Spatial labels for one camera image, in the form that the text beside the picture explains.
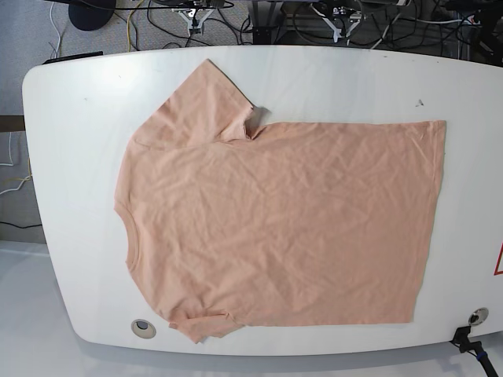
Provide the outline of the peach pink T-shirt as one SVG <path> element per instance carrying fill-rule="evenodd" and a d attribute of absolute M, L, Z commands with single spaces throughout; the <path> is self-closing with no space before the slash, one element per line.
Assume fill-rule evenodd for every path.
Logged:
<path fill-rule="evenodd" d="M 272 123 L 211 61 L 135 131 L 115 190 L 127 267 L 193 342 L 248 326 L 407 324 L 446 123 Z"/>

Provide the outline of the red triangle warning sticker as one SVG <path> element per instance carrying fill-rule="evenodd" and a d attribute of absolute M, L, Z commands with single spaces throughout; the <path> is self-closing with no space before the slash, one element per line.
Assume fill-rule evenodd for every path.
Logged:
<path fill-rule="evenodd" d="M 498 258 L 497 258 L 497 263 L 494 269 L 494 275 L 502 275 L 503 274 L 503 267 L 502 267 L 502 255 L 503 255 L 503 245 L 501 246 Z"/>

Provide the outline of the black aluminium frame post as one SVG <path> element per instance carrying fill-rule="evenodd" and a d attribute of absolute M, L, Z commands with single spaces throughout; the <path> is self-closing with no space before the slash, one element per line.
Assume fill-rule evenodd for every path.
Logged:
<path fill-rule="evenodd" d="M 284 1 L 250 1 L 248 3 L 254 45 L 273 45 L 275 43 L 284 19 L 283 5 Z"/>

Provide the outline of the black round stand base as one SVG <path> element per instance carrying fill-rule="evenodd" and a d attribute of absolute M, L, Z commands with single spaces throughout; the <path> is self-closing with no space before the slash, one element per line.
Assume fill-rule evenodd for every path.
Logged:
<path fill-rule="evenodd" d="M 115 7 L 115 0 L 70 1 L 68 16 L 80 31 L 96 31 L 110 21 Z"/>

